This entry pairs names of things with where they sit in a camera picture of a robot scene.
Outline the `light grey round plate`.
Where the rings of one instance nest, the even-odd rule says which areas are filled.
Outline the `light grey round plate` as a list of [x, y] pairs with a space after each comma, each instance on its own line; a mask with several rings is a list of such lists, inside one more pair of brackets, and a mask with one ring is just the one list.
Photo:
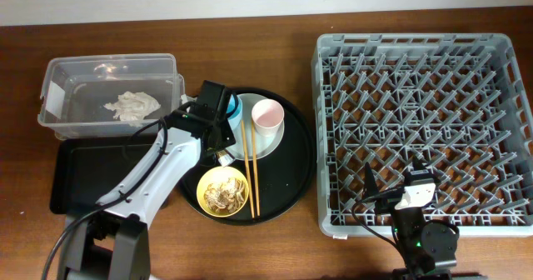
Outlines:
[[281, 143], [284, 135], [284, 121], [281, 121], [280, 126], [272, 135], [266, 135], [266, 131], [261, 130], [259, 126], [253, 126], [252, 109], [257, 103], [267, 99], [267, 97], [251, 92], [238, 93], [237, 96], [240, 99], [239, 106], [241, 109], [238, 110], [237, 116], [230, 120], [236, 143], [228, 147], [227, 152], [237, 160], [245, 159], [241, 126], [241, 123], [244, 123], [248, 158], [252, 160], [253, 148], [256, 150], [257, 159], [264, 158], [272, 153]]

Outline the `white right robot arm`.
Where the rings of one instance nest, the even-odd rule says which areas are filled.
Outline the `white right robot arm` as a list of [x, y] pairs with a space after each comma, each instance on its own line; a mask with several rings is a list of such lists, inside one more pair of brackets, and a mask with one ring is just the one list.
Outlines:
[[457, 265], [456, 249], [460, 237], [457, 226], [425, 219], [423, 209], [435, 195], [441, 181], [420, 160], [414, 158], [412, 169], [404, 172], [402, 185], [379, 191], [371, 165], [364, 166], [365, 178], [361, 200], [354, 206], [373, 203], [378, 214], [392, 218], [392, 239], [367, 226], [356, 212], [351, 215], [369, 233], [392, 245], [401, 255], [404, 267], [395, 269], [393, 279], [452, 279]]

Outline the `round black serving tray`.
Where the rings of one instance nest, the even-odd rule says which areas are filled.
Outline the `round black serving tray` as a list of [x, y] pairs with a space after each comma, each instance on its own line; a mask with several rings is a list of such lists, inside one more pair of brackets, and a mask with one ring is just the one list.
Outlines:
[[280, 145], [271, 154], [257, 160], [260, 215], [253, 218], [248, 205], [230, 217], [213, 217], [201, 208], [197, 201], [197, 184], [209, 169], [219, 165], [214, 159], [191, 169], [177, 186], [189, 204], [203, 216], [232, 226], [251, 226], [281, 216], [305, 195], [316, 172], [316, 143], [305, 116], [284, 97], [255, 87], [239, 87], [235, 92], [274, 99], [285, 110], [286, 130]]

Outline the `light blue plastic cup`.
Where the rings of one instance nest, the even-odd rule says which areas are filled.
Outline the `light blue plastic cup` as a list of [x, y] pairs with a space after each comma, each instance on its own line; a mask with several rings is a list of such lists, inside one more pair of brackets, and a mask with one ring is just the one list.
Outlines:
[[232, 95], [227, 107], [227, 121], [232, 130], [237, 129], [242, 120], [242, 100], [238, 95]]

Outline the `white tissue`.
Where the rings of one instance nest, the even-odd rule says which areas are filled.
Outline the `white tissue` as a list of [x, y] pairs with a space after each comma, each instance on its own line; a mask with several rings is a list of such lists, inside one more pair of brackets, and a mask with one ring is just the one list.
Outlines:
[[117, 96], [116, 102], [106, 103], [104, 107], [114, 112], [114, 119], [135, 122], [154, 113], [161, 107], [161, 104], [144, 92], [125, 92]]

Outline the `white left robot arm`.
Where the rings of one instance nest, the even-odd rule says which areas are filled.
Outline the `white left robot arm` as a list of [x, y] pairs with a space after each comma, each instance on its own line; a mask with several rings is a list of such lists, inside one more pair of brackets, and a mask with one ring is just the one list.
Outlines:
[[59, 257], [60, 279], [152, 278], [149, 227], [189, 170], [235, 142], [227, 107], [224, 98], [197, 99], [159, 118], [153, 145], [116, 187], [66, 225], [41, 277]]

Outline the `pink plastic cup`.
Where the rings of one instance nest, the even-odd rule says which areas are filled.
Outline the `pink plastic cup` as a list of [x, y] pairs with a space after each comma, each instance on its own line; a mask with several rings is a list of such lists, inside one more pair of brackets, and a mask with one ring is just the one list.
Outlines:
[[283, 106], [273, 99], [263, 99], [252, 108], [253, 124], [256, 131], [264, 137], [275, 135], [284, 117]]

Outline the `yellow plastic bowl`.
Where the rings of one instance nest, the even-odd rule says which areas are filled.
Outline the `yellow plastic bowl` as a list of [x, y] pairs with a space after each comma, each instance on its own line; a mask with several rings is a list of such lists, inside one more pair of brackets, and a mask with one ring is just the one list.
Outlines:
[[[230, 213], [230, 214], [227, 214], [227, 215], [221, 215], [221, 214], [216, 214], [215, 212], [213, 212], [207, 205], [206, 205], [206, 202], [203, 198], [203, 195], [204, 195], [204, 192], [207, 190], [207, 186], [210, 184], [210, 183], [218, 183], [218, 182], [221, 182], [221, 181], [225, 181], [227, 180], [228, 178], [238, 178], [240, 180], [242, 180], [243, 182], [246, 183], [246, 197], [245, 197], [245, 203], [234, 213]], [[215, 217], [215, 218], [228, 218], [236, 213], [238, 213], [239, 211], [241, 211], [245, 205], [247, 204], [248, 202], [248, 185], [247, 185], [247, 178], [242, 174], [242, 172], [240, 172], [239, 170], [237, 170], [236, 168], [234, 167], [214, 167], [212, 169], [210, 169], [208, 172], [206, 172], [202, 177], [201, 179], [199, 180], [198, 184], [197, 184], [197, 201], [201, 207], [201, 209], [207, 213], [208, 215], [212, 216], [212, 217]]]

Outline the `black rectangular tray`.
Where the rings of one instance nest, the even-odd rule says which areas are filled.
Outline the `black rectangular tray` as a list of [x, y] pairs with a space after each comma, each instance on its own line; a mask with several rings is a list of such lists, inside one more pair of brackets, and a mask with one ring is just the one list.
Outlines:
[[66, 214], [76, 208], [91, 207], [135, 167], [152, 146], [155, 137], [146, 135], [128, 142], [126, 137], [68, 139], [57, 153], [49, 208]]

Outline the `wooden chopstick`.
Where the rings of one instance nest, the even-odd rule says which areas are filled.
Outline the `wooden chopstick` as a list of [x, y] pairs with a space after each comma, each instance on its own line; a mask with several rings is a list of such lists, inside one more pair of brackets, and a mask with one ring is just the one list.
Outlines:
[[252, 136], [252, 166], [254, 175], [254, 188], [256, 197], [257, 216], [260, 217], [260, 193], [259, 193], [259, 181], [258, 181], [258, 169], [257, 169], [257, 148], [256, 148], [256, 128], [255, 123], [251, 120], [251, 136]]
[[251, 174], [250, 174], [250, 166], [249, 166], [249, 158], [248, 158], [248, 151], [247, 151], [247, 136], [246, 136], [246, 128], [245, 123], [243, 120], [241, 120], [241, 135], [242, 135], [242, 149], [243, 149], [243, 161], [245, 163], [245, 169], [246, 169], [246, 177], [247, 177], [247, 185], [248, 185], [248, 200], [250, 204], [251, 209], [251, 215], [252, 219], [255, 218], [255, 209], [254, 209], [254, 201], [253, 201], [253, 193], [252, 193], [252, 181], [251, 181]]

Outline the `gold coffee sachet wrapper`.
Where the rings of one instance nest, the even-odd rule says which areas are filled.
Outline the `gold coffee sachet wrapper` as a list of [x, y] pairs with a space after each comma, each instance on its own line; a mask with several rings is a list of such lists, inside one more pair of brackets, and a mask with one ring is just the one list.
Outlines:
[[222, 167], [227, 167], [235, 161], [235, 158], [227, 150], [216, 152], [216, 157]]

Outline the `peanut shells and rice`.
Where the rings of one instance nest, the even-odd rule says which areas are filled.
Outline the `peanut shells and rice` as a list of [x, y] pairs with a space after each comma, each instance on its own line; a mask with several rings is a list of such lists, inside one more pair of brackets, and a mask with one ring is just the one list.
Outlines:
[[236, 212], [245, 203], [246, 188], [245, 182], [230, 177], [225, 181], [210, 183], [203, 198], [213, 212], [227, 215]]

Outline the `grey dishwasher rack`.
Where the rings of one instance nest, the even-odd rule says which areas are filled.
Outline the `grey dishwasher rack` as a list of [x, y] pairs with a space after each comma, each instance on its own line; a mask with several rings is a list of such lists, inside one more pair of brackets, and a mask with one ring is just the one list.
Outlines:
[[311, 60], [318, 225], [332, 238], [387, 235], [361, 203], [420, 159], [440, 186], [426, 219], [463, 236], [532, 234], [532, 112], [511, 40], [500, 33], [324, 34]]

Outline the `clear plastic waste bin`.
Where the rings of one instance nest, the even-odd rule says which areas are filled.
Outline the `clear plastic waste bin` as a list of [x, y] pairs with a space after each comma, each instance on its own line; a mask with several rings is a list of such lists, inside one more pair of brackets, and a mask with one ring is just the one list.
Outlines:
[[[105, 108], [126, 92], [145, 93], [160, 107], [133, 126]], [[47, 66], [37, 122], [60, 139], [129, 136], [176, 109], [184, 92], [170, 53], [58, 57]]]

